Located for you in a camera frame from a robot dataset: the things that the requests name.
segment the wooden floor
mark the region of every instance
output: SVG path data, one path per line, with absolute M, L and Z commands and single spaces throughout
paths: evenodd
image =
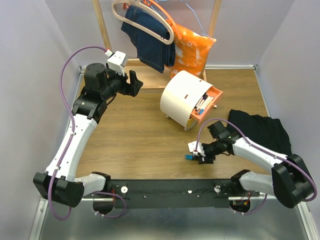
M 208 82 L 223 96 L 210 118 L 228 119 L 230 109 L 267 116 L 256 76 L 251 69 L 207 70 Z M 265 173 L 238 156 L 219 155 L 214 164 L 185 160 L 187 143 L 197 139 L 199 127 L 189 132 L 160 111 L 163 90 L 141 90 L 137 97 L 118 94 L 91 135 L 76 176 L 93 171 L 113 179 L 230 178 L 243 169 Z M 213 141 L 207 128 L 200 141 Z

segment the gray floor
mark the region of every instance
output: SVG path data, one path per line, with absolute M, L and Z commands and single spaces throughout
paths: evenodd
M 55 205 L 66 213 L 65 206 Z M 298 208 L 268 199 L 257 213 L 234 214 L 230 209 L 128 209 L 117 219 L 95 216 L 92 201 L 82 201 L 66 221 L 47 209 L 41 240 L 306 240 Z

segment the gray wall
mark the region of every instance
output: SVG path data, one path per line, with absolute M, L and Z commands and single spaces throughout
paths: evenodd
M 70 49 L 43 0 L 2 1 L 0 33 L 0 239 L 26 240 L 40 196 L 33 176 L 54 157 L 67 123 L 58 82 Z M 64 78 L 69 100 L 77 71 L 71 64 Z
M 273 118 L 320 187 L 320 2 L 296 0 L 257 68 Z M 320 197 L 308 206 L 320 231 Z
M 73 51 L 85 45 L 103 45 L 91 0 L 45 1 Z M 112 49 L 135 58 L 136 48 L 120 30 L 122 22 L 113 16 L 111 2 L 112 0 L 100 0 Z M 204 33 L 207 33 L 214 1 L 187 2 L 197 13 Z M 293 2 L 294 0 L 223 0 L 214 34 L 217 42 L 210 51 L 207 64 L 258 64 Z M 160 4 L 178 24 L 201 34 L 196 18 L 185 3 L 169 0 Z M 121 6 L 117 12 L 125 15 Z M 79 55 L 77 60 L 81 65 L 106 61 L 92 52 Z

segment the dark blue pants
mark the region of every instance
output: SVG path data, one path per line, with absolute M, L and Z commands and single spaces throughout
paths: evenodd
M 168 30 L 162 23 L 136 6 L 129 6 L 125 17 L 159 34 L 164 39 L 170 37 Z M 160 73 L 164 72 L 165 65 L 172 67 L 175 64 L 176 50 L 174 43 L 166 45 L 126 22 L 123 22 L 121 30 L 129 35 L 131 42 L 136 47 L 137 57 L 142 63 Z

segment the wooden rack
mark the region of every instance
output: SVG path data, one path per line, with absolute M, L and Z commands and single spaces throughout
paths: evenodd
M 222 0 L 215 0 L 212 14 L 210 18 L 209 31 L 208 35 L 210 37 L 214 36 L 216 23 L 219 15 L 220 5 Z M 102 35 L 103 43 L 105 48 L 112 50 L 108 31 L 106 28 L 106 23 L 104 20 L 104 16 L 102 14 L 102 10 L 100 7 L 99 0 L 92 0 L 93 8 L 95 11 L 95 15 L 99 24 L 100 32 Z M 163 73 L 160 73 L 153 68 L 142 63 L 138 58 L 131 58 L 128 60 L 126 64 L 125 71 L 129 73 L 129 70 L 133 70 L 136 72 L 136 75 L 140 80 L 143 80 L 144 89 L 163 89 L 166 87 L 170 79 L 169 69 L 165 68 Z M 204 81 L 207 81 L 205 67 L 203 67 L 202 72 L 200 74 L 200 78 Z

